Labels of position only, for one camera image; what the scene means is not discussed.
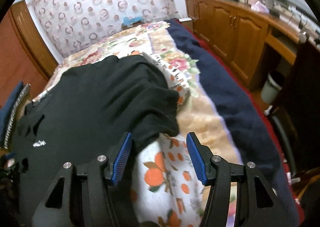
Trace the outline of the black t-shirt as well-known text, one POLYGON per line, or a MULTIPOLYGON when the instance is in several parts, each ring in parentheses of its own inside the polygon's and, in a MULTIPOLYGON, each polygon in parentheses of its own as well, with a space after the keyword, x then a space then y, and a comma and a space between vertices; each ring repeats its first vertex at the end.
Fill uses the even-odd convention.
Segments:
POLYGON ((21 167, 19 222, 31 226, 64 163, 95 160, 126 132, 136 151, 161 133, 177 135, 178 99, 163 73, 142 56, 109 56, 64 72, 45 97, 26 106, 13 136, 21 167))

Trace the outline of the orange print white sheet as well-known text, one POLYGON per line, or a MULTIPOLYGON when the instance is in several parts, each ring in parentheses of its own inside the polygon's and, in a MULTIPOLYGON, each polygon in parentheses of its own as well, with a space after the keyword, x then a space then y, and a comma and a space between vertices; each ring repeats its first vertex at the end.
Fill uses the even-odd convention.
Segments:
POLYGON ((131 199, 142 226, 198 226, 209 188, 197 179, 186 146, 194 132, 212 153, 240 161, 225 121, 200 84, 197 60, 182 51, 159 54, 169 87, 175 90, 179 133, 161 134, 137 157, 131 199))

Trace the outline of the floral beige blanket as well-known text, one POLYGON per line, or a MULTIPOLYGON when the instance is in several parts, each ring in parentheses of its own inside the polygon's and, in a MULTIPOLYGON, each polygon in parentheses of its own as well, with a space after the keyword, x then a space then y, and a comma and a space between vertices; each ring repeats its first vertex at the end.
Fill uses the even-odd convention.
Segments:
POLYGON ((225 120, 216 109, 216 102, 208 97, 200 83, 204 71, 200 68, 199 59, 192 58, 190 51, 177 48, 168 32, 173 25, 174 22, 164 21, 139 25, 69 56, 55 69, 49 83, 33 101, 39 102, 44 98, 58 84, 63 73, 72 67, 94 64, 111 55, 121 58, 140 54, 154 63, 165 75, 169 87, 179 93, 177 122, 180 133, 176 137, 160 135, 138 156, 139 164, 153 161, 159 152, 172 154, 166 163, 181 161, 185 165, 190 164, 185 146, 188 132, 195 132, 213 154, 228 162, 242 164, 225 120))

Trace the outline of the grey waste bin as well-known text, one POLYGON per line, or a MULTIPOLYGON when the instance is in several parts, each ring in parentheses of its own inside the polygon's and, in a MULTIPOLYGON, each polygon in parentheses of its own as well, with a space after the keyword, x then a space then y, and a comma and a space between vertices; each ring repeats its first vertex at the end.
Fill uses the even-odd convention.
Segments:
POLYGON ((267 75, 267 80, 261 91, 261 98, 265 103, 271 104, 274 101, 282 89, 284 79, 284 76, 277 71, 271 71, 267 75))

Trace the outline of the folded navy blue garment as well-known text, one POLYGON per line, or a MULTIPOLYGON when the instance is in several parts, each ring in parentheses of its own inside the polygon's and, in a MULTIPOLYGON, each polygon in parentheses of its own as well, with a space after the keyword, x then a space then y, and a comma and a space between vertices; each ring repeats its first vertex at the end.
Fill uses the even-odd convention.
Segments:
POLYGON ((1 143, 4 141, 5 133, 9 123, 9 117, 16 102, 21 90, 23 89, 23 81, 19 81, 15 86, 8 99, 6 100, 4 106, 1 108, 1 117, 0 117, 0 134, 1 134, 1 143))

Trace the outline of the patterned dark folded cloth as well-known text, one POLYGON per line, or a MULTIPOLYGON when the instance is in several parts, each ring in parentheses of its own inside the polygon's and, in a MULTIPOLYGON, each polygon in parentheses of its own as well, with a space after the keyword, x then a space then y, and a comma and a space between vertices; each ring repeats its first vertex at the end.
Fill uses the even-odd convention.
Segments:
POLYGON ((12 108, 8 127, 5 133, 4 141, 1 143, 1 149, 8 150, 11 147, 13 134, 17 125, 17 121, 22 117, 25 106, 29 103, 30 98, 30 84, 24 84, 14 106, 12 108))

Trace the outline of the wooden louvered wardrobe door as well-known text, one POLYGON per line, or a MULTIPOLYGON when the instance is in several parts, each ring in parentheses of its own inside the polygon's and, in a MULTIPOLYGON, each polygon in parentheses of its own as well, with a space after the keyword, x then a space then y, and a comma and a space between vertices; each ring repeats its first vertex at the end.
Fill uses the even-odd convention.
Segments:
POLYGON ((58 62, 33 22, 25 0, 13 4, 1 21, 1 105, 22 81, 40 94, 58 62))

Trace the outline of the wooden sideboard cabinet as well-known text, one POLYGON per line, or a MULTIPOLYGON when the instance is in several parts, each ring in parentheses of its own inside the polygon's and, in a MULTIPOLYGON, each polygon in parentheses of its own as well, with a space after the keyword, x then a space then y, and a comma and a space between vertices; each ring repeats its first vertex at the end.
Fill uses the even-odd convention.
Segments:
POLYGON ((250 90, 259 88, 281 60, 293 65, 298 32, 279 18, 231 0, 185 0, 193 32, 250 90))

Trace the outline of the blue item box at headboard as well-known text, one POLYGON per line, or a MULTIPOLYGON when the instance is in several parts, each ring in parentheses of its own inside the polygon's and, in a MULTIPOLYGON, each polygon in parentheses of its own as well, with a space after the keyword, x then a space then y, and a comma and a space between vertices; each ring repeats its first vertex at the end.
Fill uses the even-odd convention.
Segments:
POLYGON ((122 30, 126 30, 129 28, 134 28, 136 26, 143 24, 143 18, 142 17, 124 17, 123 23, 121 24, 122 30))

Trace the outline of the pink tissue pack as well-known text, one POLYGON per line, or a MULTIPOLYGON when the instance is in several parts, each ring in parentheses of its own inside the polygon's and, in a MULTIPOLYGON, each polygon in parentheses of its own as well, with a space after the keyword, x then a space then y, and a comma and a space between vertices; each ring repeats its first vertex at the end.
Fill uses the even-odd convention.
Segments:
POLYGON ((251 5, 251 10, 265 15, 268 15, 270 13, 270 10, 261 1, 257 1, 256 3, 251 5))

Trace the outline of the circle pattern curtain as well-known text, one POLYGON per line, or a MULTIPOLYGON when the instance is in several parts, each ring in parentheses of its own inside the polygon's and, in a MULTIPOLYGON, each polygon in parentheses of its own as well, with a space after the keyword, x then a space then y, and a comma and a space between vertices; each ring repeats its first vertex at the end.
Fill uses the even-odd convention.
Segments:
POLYGON ((174 0, 32 0, 28 6, 63 58, 120 32, 129 19, 178 17, 174 0))

